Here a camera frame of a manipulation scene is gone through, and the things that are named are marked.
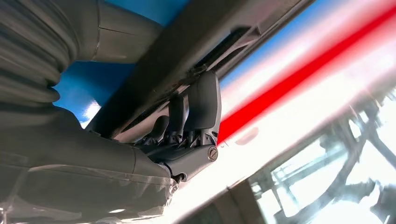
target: windshield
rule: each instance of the windshield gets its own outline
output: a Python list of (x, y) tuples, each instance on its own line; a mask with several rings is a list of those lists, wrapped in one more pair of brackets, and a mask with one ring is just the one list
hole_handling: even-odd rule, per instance
[(395, 89), (377, 99), (249, 178), (267, 223), (396, 221)]

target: red bar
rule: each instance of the red bar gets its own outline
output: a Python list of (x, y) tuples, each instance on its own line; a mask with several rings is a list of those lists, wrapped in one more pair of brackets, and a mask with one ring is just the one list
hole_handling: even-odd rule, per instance
[(356, 44), (360, 39), (366, 37), (376, 28), (389, 21), (395, 15), (396, 6), (376, 17), (358, 31), (338, 42), (329, 50), (308, 62), (306, 65), (292, 72), (290, 75), (286, 76), (286, 78), (276, 83), (271, 89), (262, 93), (259, 97), (225, 118), (220, 124), (218, 144), (236, 133), (248, 122), (263, 112), (266, 112), (274, 103), (284, 97), (287, 93), (295, 89), (308, 78), (313, 77), (319, 69)]

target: red stripe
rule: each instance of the red stripe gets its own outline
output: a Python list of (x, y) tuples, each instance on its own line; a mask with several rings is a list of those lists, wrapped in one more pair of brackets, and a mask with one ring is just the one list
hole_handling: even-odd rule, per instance
[(284, 97), (291, 90), (295, 89), (303, 81), (313, 77), (316, 71), (335, 59), (348, 48), (356, 44), (360, 39), (367, 36), (374, 29), (389, 21), (396, 15), (396, 6), (376, 17), (357, 32), (348, 36), (344, 40), (335, 44), (329, 50), (319, 55), (306, 65), (292, 72), (286, 78), (275, 84), (271, 89), (262, 93), (259, 97), (246, 104), (243, 108), (225, 118), (220, 124), (218, 144), (229, 138), (245, 126), (252, 119), (267, 111), (274, 103)]

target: metal bolt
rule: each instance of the metal bolt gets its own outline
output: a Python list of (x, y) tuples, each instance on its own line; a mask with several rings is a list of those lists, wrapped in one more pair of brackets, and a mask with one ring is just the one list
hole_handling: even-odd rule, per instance
[(218, 155), (219, 154), (217, 152), (216, 147), (210, 147), (209, 148), (209, 150), (208, 150), (208, 159), (209, 159), (209, 161), (211, 161), (211, 162), (216, 161)]

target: car window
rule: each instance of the car window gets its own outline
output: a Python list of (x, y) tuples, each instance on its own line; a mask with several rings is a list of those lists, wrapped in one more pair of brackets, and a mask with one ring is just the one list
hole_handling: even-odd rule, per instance
[(395, 91), (361, 103), (249, 177), (267, 223), (396, 223)]
[[(262, 212), (266, 213), (265, 216), (279, 212), (286, 217), (297, 214), (326, 191), (347, 155), (344, 143), (334, 133), (312, 140), (300, 152), (270, 171), (272, 187), (261, 190), (257, 199)], [(250, 181), (257, 194), (257, 186), (260, 185), (257, 178), (251, 177)]]

